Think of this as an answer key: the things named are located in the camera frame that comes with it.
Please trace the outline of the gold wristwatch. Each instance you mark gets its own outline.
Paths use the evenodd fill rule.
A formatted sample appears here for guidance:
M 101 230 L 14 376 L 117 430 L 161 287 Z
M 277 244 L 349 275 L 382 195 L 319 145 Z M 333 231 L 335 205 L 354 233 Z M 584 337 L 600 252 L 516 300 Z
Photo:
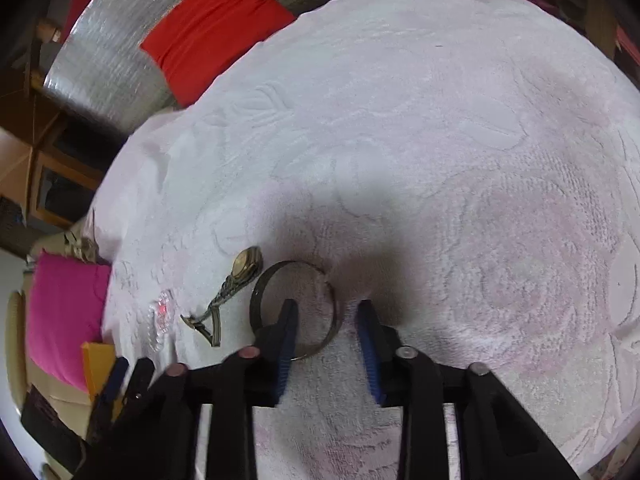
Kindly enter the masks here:
M 202 335 L 213 347 L 221 345 L 220 307 L 235 296 L 240 290 L 254 281 L 262 272 L 262 251 L 257 246 L 250 246 L 236 255 L 230 273 L 224 279 L 220 289 L 203 314 L 181 315 L 182 322 L 191 330 Z

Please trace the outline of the silver foil insulation sheet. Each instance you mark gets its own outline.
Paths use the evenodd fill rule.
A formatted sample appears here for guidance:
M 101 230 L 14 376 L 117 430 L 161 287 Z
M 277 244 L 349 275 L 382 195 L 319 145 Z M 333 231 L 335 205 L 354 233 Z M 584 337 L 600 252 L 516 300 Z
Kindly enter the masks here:
M 87 122 L 129 136 L 176 102 L 140 46 L 180 1 L 91 0 L 44 78 L 44 91 Z

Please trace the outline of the magenta pillow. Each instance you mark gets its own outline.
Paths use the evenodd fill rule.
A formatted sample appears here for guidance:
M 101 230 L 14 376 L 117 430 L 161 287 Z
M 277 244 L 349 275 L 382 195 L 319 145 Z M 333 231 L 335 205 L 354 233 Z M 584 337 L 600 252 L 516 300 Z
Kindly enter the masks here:
M 112 268 L 42 252 L 27 300 L 26 347 L 40 370 L 87 390 L 81 346 L 102 340 Z

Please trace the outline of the red cushion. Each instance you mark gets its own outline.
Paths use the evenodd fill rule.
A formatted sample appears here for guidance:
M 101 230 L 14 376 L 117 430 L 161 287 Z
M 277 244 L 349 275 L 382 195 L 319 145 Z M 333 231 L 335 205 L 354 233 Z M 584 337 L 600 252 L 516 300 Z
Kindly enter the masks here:
M 187 107 L 255 44 L 295 20 L 277 0 L 181 0 L 146 35 L 141 50 Z

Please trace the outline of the thin metal bangle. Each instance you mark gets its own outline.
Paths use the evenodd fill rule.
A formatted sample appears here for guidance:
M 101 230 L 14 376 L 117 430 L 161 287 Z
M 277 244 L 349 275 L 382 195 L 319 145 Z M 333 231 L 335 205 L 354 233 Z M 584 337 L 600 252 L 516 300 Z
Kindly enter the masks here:
M 318 274 L 320 274 L 324 279 L 324 284 L 326 284 L 326 289 L 328 290 L 329 296 L 332 301 L 331 324 L 329 330 L 326 332 L 326 336 L 324 336 L 322 341 L 318 342 L 318 344 L 312 344 L 306 350 L 294 354 L 291 361 L 299 362 L 315 356 L 324 348 L 326 348 L 326 346 L 337 335 L 342 324 L 340 309 L 338 308 L 336 300 L 335 289 L 328 279 L 328 274 L 326 274 L 326 271 L 320 268 L 320 266 L 316 266 L 315 264 L 304 260 L 283 260 L 273 264 L 267 270 L 262 272 L 257 282 L 255 283 L 252 294 L 250 295 L 250 328 L 252 329 L 255 336 L 257 336 L 258 332 L 264 328 L 264 323 L 262 322 L 262 298 L 264 298 L 266 288 L 270 280 L 279 271 L 284 269 L 286 266 L 292 266 L 292 264 L 308 266 L 308 268 L 311 268 L 312 270 L 315 270 Z

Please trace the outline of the wooden cabinet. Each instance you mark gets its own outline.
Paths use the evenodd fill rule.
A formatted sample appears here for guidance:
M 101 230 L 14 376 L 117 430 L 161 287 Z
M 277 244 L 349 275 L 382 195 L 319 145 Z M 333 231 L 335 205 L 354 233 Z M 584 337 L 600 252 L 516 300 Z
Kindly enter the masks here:
M 62 148 L 90 131 L 55 102 L 25 88 L 24 73 L 1 71 L 1 196 L 34 218 L 66 229 L 83 217 L 104 171 Z

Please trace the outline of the orange cardboard box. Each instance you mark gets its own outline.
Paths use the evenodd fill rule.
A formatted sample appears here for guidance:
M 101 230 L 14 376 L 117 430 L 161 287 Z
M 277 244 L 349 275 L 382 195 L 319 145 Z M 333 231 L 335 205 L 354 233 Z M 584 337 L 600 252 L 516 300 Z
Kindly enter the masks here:
M 115 347 L 111 344 L 97 342 L 85 342 L 81 346 L 81 354 L 87 391 L 93 403 L 94 398 L 106 383 L 115 360 L 120 356 L 116 356 Z

